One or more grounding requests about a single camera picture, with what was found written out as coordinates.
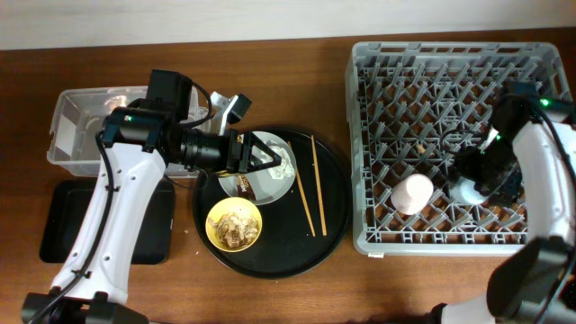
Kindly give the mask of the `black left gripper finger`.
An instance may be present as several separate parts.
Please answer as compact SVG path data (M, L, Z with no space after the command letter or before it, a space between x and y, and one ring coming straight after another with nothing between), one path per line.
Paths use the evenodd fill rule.
M248 161L247 174L261 170L266 170L273 167L279 167L281 164L282 164L281 158L274 158L272 161L263 162L261 159L253 157Z
M269 132L248 132L246 140L250 144L251 161L281 161L280 149Z

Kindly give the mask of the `blue plastic cup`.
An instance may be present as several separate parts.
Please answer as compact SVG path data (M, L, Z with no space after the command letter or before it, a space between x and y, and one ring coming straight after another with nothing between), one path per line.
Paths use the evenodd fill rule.
M480 194L475 188L475 182L465 177L459 177L448 186L448 192L455 203L477 205L485 203L489 197Z

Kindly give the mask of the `yellow bowl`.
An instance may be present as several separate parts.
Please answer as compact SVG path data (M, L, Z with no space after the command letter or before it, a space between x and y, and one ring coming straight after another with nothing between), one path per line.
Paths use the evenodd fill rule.
M204 229L213 246L234 253L250 248L258 240L263 230L263 219L251 201L230 197L210 209Z

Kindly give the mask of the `pink plastic cup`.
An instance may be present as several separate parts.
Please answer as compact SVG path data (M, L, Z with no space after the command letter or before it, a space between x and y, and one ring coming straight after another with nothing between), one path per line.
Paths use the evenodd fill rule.
M406 215L421 212L434 192L432 181L425 175L413 174L396 184L391 190L391 203Z

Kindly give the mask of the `food scraps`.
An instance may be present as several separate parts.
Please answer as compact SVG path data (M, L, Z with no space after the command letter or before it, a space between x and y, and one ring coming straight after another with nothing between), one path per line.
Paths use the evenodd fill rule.
M260 233L260 221L251 214L231 211L218 220L208 219L216 242L224 249L239 251L248 248Z

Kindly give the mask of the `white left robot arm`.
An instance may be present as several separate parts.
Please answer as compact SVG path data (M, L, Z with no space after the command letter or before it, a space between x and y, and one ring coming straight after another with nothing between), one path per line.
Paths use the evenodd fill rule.
M94 136L101 155L98 179L75 244L49 293L26 296L23 322L148 322L125 303L141 224L167 166L225 177L280 165L281 157L256 134L227 127L241 121L251 105L243 94L207 94L204 120L189 121L197 87L187 76L155 69L145 97L104 118ZM216 124L201 131L211 119Z

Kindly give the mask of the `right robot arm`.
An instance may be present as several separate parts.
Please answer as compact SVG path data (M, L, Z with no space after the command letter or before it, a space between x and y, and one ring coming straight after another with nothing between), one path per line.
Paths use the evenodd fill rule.
M431 323L575 321L575 104L529 83L503 84L489 128L454 156L448 192L459 203L525 199L526 244L492 273L485 294L439 304Z

